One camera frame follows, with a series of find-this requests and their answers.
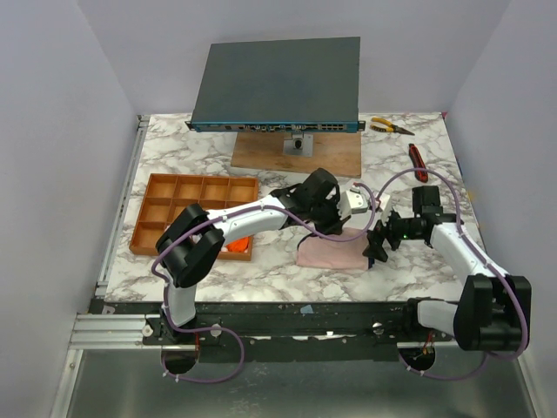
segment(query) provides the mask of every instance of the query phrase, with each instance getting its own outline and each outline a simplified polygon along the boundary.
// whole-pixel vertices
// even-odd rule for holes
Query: pink cloth
[[[358,233],[358,229],[345,228],[340,235],[335,236],[348,238]],[[368,270],[369,259],[362,255],[366,247],[365,235],[350,242],[309,237],[298,247],[296,264],[303,267]]]

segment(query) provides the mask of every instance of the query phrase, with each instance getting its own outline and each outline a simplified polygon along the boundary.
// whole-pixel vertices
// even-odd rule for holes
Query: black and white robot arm
[[[157,250],[162,254],[184,233],[210,224],[198,231],[195,240],[185,240],[162,258],[161,264],[171,279],[168,299],[171,319],[180,327],[195,316],[196,285],[209,273],[222,246],[255,233],[297,225],[288,213],[312,222],[319,233],[340,234],[353,214],[363,213],[369,206],[370,202],[358,187],[340,192],[337,180],[323,169],[300,185],[275,190],[243,206],[208,212],[199,205],[188,206],[157,243]],[[465,350],[516,350],[521,339],[516,310],[477,253],[507,278],[529,325],[528,281],[511,276],[495,265],[471,239],[476,253],[470,249],[460,237],[455,215],[443,213],[436,186],[413,189],[413,211],[413,218],[402,219],[392,210],[390,198],[383,195],[376,221],[367,233],[369,247],[364,255],[386,261],[385,240],[396,250],[402,240],[421,239],[443,256],[465,287],[458,303],[409,300],[407,322],[411,327],[450,334]]]

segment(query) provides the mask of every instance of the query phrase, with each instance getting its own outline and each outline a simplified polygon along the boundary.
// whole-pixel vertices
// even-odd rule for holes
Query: wooden tray
[[[130,250],[137,255],[157,256],[158,239],[189,205],[199,203],[205,210],[225,209],[257,199],[258,180],[251,177],[152,174],[131,236]],[[221,252],[218,258],[250,261],[252,249],[253,237],[249,237],[244,253]]]

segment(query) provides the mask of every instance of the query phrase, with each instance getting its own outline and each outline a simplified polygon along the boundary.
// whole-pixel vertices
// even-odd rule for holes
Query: pliers
[[[407,131],[404,128],[401,128],[400,126],[393,125],[391,122],[383,118],[372,118],[372,122],[377,122],[379,124],[383,124],[386,126],[386,128],[384,128],[382,126],[370,125],[370,128],[372,128],[374,131],[377,132],[394,132],[394,133],[400,133],[402,135],[413,135],[412,132]]]

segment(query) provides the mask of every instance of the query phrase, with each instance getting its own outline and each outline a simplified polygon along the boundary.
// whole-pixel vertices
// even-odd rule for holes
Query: wall
[[[71,0],[0,13],[0,416],[48,416],[137,117]]]
[[[362,111],[444,111],[509,0],[78,0],[137,113],[192,111],[211,43],[361,36]]]
[[[489,254],[533,285],[536,395],[557,393],[555,21],[554,0],[513,0],[447,118]]]

